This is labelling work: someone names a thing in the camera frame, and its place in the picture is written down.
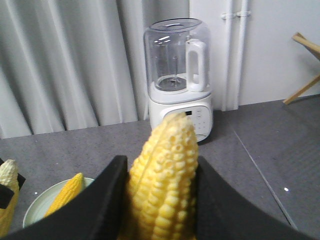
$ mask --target plate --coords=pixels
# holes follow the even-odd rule
[[[69,179],[61,181],[51,187],[49,187],[47,190],[45,190],[43,193],[41,193],[29,206],[28,210],[26,211],[22,227],[26,228],[27,226],[41,220],[45,213],[47,212],[50,205],[55,200],[56,196],[60,192],[60,190],[63,188],[63,186],[69,181]],[[89,186],[94,180],[89,177],[84,178],[84,185],[85,187]]]

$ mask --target pipe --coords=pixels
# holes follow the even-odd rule
[[[246,37],[246,27],[247,18],[250,15],[248,10],[249,0],[242,0],[241,11],[237,12],[237,16],[240,18],[239,27],[239,41],[236,55],[236,70],[235,70],[235,82],[234,82],[234,99],[233,99],[233,109],[236,110],[239,107],[239,91],[240,83],[242,79],[242,68],[243,68],[243,55],[245,48],[245,37]]]
[[[230,57],[231,57],[231,36],[232,36],[232,20],[235,17],[233,14],[233,0],[227,0],[226,13],[222,15],[222,18],[225,19],[225,37],[226,37],[226,49],[225,49],[225,73],[223,87],[222,87],[222,106],[221,110],[227,110],[227,94],[228,94],[228,85],[230,78]]]

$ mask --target countertop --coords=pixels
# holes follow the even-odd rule
[[[320,239],[320,95],[215,111],[199,154],[240,194],[274,218]],[[151,133],[148,121],[0,140],[26,178],[10,232],[50,186],[83,172],[96,178],[115,155],[129,167]]]

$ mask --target yellow corn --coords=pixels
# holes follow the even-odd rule
[[[164,118],[129,171],[119,240],[194,237],[198,145],[184,113]]]
[[[8,159],[0,166],[0,184],[14,192],[6,209],[0,208],[0,238],[7,235],[19,197],[18,166],[15,160]]]
[[[55,197],[53,203],[45,213],[44,217],[49,216],[62,208],[72,199],[74,199],[83,189],[84,175],[79,172],[73,178],[66,182],[59,194]]]

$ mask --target blender jar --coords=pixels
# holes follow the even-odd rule
[[[209,30],[195,18],[152,24],[144,33],[148,95],[200,92],[208,84]]]

